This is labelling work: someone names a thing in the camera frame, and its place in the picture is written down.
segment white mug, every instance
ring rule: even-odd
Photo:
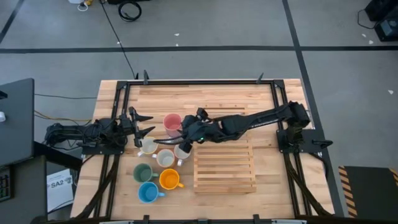
[[[191,151],[189,153],[186,153],[182,149],[180,149],[178,145],[176,145],[174,147],[174,155],[178,159],[177,166],[182,166],[182,164],[184,163],[183,160],[191,155]]]
[[[156,151],[157,149],[157,143],[154,142],[155,138],[153,137],[146,137],[144,138],[142,142],[142,147],[139,148],[139,152],[137,153],[138,157],[141,157],[143,155],[149,155],[152,154]]]
[[[169,168],[174,165],[174,153],[170,149],[162,149],[157,154],[152,154],[157,163],[163,168]]]

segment yellow black caution stripe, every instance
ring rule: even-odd
[[[390,171],[392,172],[392,175],[394,176],[394,179],[395,179],[397,187],[398,187],[398,173],[396,170],[391,169],[391,168],[390,168]]]
[[[341,185],[343,186],[343,192],[346,198],[348,216],[351,218],[356,218],[358,214],[355,209],[353,192],[351,191],[351,187],[349,186],[349,178],[347,171],[344,168],[344,166],[339,166],[338,172],[340,174]]]

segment black floor stripe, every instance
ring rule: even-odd
[[[190,52],[190,51],[230,51],[268,50],[293,51],[292,46],[189,46],[189,47],[125,47],[125,52]],[[122,52],[120,47],[71,48],[71,49],[0,49],[0,54],[45,54],[45,53],[106,53]]]
[[[290,11],[289,3],[287,2],[287,0],[282,0],[282,3],[284,5],[286,18],[287,18],[287,23],[289,25],[290,34],[292,36],[293,45],[294,45],[295,53],[296,53],[296,56],[297,56],[298,65],[300,67],[300,71],[301,71],[301,74],[302,74],[302,80],[304,82],[305,92],[307,93],[308,104],[310,105],[311,114],[312,114],[312,118],[313,118],[313,121],[314,121],[314,126],[315,126],[315,128],[317,128],[321,132],[321,134],[323,136],[324,133],[323,133],[322,125],[321,125],[321,122],[320,122],[320,117],[319,117],[319,114],[318,114],[317,105],[315,103],[315,97],[313,95],[313,91],[312,91],[312,88],[311,88],[310,78],[308,76],[307,68],[305,66],[303,53],[302,53],[302,50],[300,48],[299,38],[297,37],[296,28],[294,26],[292,12]],[[329,170],[332,171],[333,169],[332,169],[332,166],[331,166],[330,156],[329,156],[328,151],[325,151],[325,153],[322,154],[322,157],[326,160],[326,163],[328,164]],[[332,199],[332,202],[333,202],[333,207],[335,209],[336,215],[343,217],[344,216],[343,205],[341,204],[340,196],[338,194],[336,179],[335,179],[335,176],[333,175],[333,173],[331,173],[331,174],[332,175],[329,175],[327,181],[328,181],[328,185],[329,185],[330,196],[331,196],[331,199]]]
[[[17,5],[15,6],[15,9],[12,11],[10,17],[8,18],[6,25],[4,25],[4,27],[0,33],[0,44],[1,44],[2,40],[4,39],[4,37],[6,36],[8,29],[10,29],[10,26],[11,26],[12,22],[14,21],[15,17],[17,16],[19,9],[21,8],[24,1],[25,0],[18,1]]]
[[[398,50],[398,46],[301,46],[300,49],[301,51],[378,51]]]

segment blue mug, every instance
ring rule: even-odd
[[[155,202],[158,196],[164,197],[166,194],[160,193],[153,182],[144,182],[138,189],[138,198],[142,203]]]

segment mug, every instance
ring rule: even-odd
[[[180,183],[180,175],[174,169],[164,170],[159,177],[160,185],[166,190],[173,190],[177,186],[184,187]]]
[[[157,163],[163,168],[169,168],[174,165],[174,153],[170,149],[162,149],[157,154],[152,154]]]
[[[174,147],[174,155],[178,159],[177,166],[182,166],[182,164],[184,163],[183,160],[188,158],[191,155],[191,152],[192,151],[186,153],[182,149],[180,149],[178,145],[176,145]]]
[[[134,180],[141,183],[150,181],[153,177],[158,176],[159,174],[154,173],[149,164],[138,164],[133,172]]]
[[[142,142],[142,147],[139,148],[139,152],[137,153],[138,157],[143,155],[149,155],[156,151],[157,143],[154,142],[155,138],[153,137],[145,137]]]
[[[166,194],[159,192],[155,183],[144,182],[139,186],[138,198],[142,203],[155,202],[159,196],[164,197]]]
[[[163,126],[170,137],[174,138],[181,136],[177,131],[178,129],[181,129],[181,121],[181,116],[178,114],[168,114],[164,117]]]

